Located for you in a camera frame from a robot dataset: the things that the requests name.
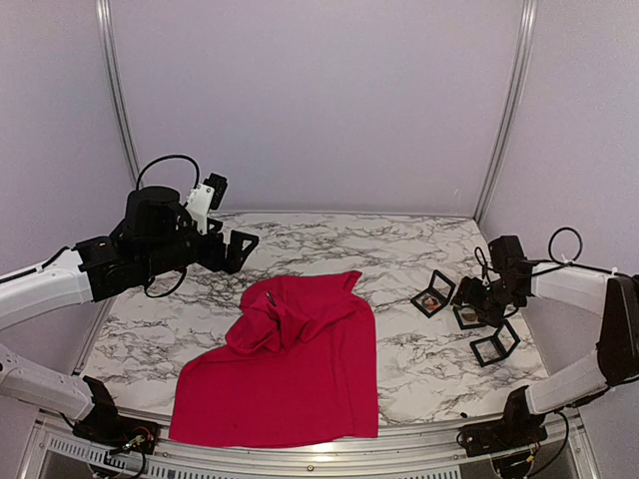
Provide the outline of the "brown round brooch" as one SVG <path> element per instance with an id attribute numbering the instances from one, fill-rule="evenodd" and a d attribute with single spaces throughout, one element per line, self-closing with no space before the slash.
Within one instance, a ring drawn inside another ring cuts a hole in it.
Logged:
<path id="1" fill-rule="evenodd" d="M 422 306 L 427 310 L 435 310 L 440 306 L 439 300 L 435 296 L 427 295 L 421 302 Z"/>

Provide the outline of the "red t-shirt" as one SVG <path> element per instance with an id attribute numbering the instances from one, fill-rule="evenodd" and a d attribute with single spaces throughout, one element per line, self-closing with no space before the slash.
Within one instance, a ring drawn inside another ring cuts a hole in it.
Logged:
<path id="1" fill-rule="evenodd" d="M 182 369 L 170 439 L 285 448 L 376 437 L 375 318 L 353 291 L 360 277 L 280 275 L 250 286 L 225 345 Z"/>

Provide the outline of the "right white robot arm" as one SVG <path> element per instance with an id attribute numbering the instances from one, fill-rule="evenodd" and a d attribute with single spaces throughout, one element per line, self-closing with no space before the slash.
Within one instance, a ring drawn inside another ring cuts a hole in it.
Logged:
<path id="1" fill-rule="evenodd" d="M 580 263 L 553 253 L 526 255 L 519 237 L 500 236 L 478 249 L 479 276 L 466 276 L 452 299 L 482 324 L 500 329 L 509 308 L 524 317 L 551 374 L 511 392 L 494 437 L 514 447 L 533 430 L 533 419 L 588 402 L 638 379 L 638 278 L 614 267 Z"/>

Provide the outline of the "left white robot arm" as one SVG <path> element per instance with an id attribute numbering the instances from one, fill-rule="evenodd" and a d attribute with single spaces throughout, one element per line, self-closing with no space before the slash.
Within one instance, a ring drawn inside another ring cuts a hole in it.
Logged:
<path id="1" fill-rule="evenodd" d="M 124 218 L 106 236 L 63 246 L 42 263 L 1 278 L 1 327 L 8 329 L 40 315 L 115 297 L 130 288 L 148 290 L 156 278 L 175 271 L 185 276 L 193 264 L 212 272 L 242 269 L 259 239 L 210 218 L 228 181 L 211 174 L 196 177 L 188 196 L 174 189 L 136 183 Z M 126 422 L 104 384 L 58 373 L 1 349 L 2 395 L 56 411 L 106 444 L 125 437 Z"/>

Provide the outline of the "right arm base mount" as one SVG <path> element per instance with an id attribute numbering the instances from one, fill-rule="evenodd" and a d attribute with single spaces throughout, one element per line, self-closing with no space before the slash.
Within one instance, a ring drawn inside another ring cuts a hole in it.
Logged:
<path id="1" fill-rule="evenodd" d="M 546 414 L 533 414 L 522 386 L 512 391 L 499 419 L 462 426 L 456 442 L 468 457 L 505 452 L 540 443 L 548 437 L 543 425 Z"/>

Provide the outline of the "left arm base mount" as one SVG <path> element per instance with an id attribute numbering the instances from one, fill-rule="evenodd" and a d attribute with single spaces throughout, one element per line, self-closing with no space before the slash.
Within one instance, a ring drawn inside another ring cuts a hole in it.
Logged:
<path id="1" fill-rule="evenodd" d="M 73 433 L 119 452 L 125 451 L 125 445 L 138 436 L 141 444 L 133 446 L 145 454 L 152 454 L 160 433 L 160 425 L 153 421 L 122 415 L 104 383 L 90 376 L 82 378 L 91 392 L 92 408 L 83 418 L 76 420 Z"/>

